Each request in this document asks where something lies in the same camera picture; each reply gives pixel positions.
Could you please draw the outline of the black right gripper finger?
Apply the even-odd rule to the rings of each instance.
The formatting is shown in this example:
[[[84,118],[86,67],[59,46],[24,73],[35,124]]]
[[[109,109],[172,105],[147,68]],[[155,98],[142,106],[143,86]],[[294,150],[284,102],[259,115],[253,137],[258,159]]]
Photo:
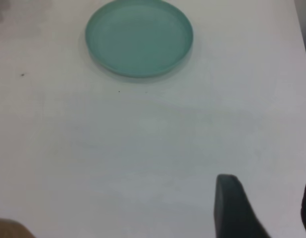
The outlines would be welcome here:
[[[216,178],[214,224],[217,238],[268,238],[257,219],[244,188],[234,175]]]

